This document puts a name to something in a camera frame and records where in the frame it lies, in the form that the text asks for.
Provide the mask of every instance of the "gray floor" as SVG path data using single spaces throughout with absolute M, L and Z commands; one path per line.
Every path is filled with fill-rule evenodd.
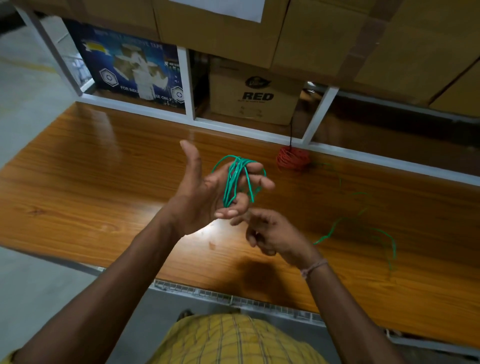
M 52 39 L 66 30 L 58 18 L 43 20 Z M 62 52 L 75 52 L 61 42 Z M 0 36 L 0 168 L 60 115 L 72 96 L 51 67 L 50 58 L 26 28 Z M 21 347 L 94 276 L 0 248 L 0 359 Z M 225 307 L 170 293 L 148 291 L 122 334 L 109 363 L 144 363 L 178 313 L 224 312 Z M 300 341 L 310 343 L 330 363 L 339 363 L 324 328 L 255 314 Z M 413 363 L 460 363 L 405 348 Z

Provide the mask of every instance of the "white paper label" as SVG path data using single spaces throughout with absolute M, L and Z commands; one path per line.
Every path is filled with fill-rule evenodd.
M 261 23 L 265 0 L 170 0 L 195 8 Z

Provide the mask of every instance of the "person's right hand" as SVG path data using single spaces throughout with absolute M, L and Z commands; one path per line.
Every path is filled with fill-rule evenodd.
M 273 210 L 251 208 L 233 218 L 232 226 L 248 223 L 246 238 L 252 247 L 258 246 L 265 255 L 277 252 L 289 264 L 307 269 L 322 259 L 320 252 L 288 219 Z

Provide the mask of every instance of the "yellow floor line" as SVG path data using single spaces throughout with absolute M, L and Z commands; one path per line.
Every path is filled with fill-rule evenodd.
M 41 64 L 35 64 L 35 63 L 30 63 L 30 62 L 25 62 L 20 60 L 11 60 L 2 56 L 0 56 L 0 62 L 12 64 L 18 67 L 28 68 L 29 70 L 34 70 L 34 71 L 57 73 L 57 71 L 55 71 L 55 69 L 50 66 L 44 66 Z

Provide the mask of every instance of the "brown cardboard box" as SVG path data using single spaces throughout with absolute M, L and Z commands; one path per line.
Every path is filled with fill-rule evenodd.
M 287 125 L 302 87 L 302 81 L 244 63 L 217 57 L 210 63 L 210 108 L 219 114 Z
M 480 1 L 291 0 L 271 70 L 428 103 L 480 54 Z
M 45 14 L 160 41 L 151 0 L 14 0 Z
M 443 92 L 432 109 L 469 116 L 480 116 L 480 61 Z
M 169 0 L 153 0 L 164 43 L 269 68 L 288 0 L 265 0 L 256 23 Z

